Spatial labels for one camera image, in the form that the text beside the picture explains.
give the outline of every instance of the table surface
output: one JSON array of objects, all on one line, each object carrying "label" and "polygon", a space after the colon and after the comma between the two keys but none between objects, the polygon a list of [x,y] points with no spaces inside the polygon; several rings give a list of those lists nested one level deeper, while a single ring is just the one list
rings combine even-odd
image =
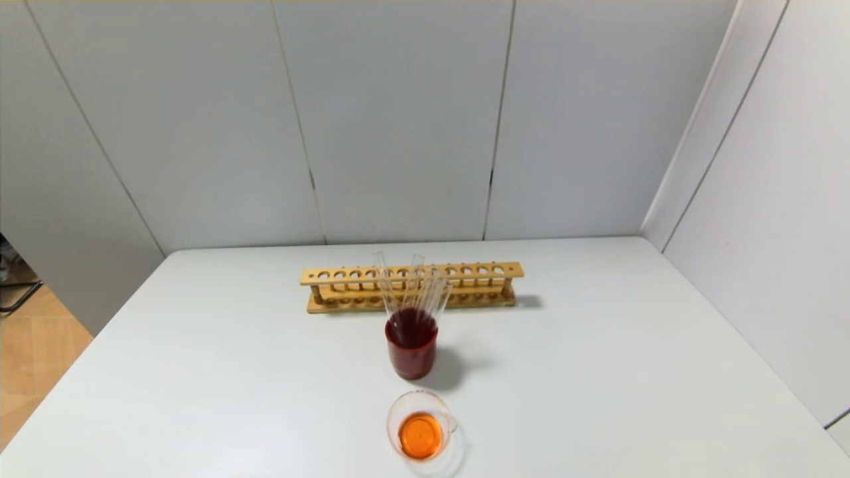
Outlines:
[{"label": "table surface", "polygon": [[[303,268],[517,260],[518,306],[448,310],[434,370],[383,314],[312,316]],[[172,254],[6,451],[3,477],[406,476],[385,418],[417,388],[462,425],[458,476],[850,476],[757,353],[635,237]]]}]

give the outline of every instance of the red liquid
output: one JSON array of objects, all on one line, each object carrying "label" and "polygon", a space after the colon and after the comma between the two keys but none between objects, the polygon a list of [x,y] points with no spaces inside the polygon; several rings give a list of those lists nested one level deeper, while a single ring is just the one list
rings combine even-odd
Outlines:
[{"label": "red liquid", "polygon": [[417,309],[403,309],[384,326],[389,361],[395,372],[406,380],[428,375],[437,355],[437,321]]}]

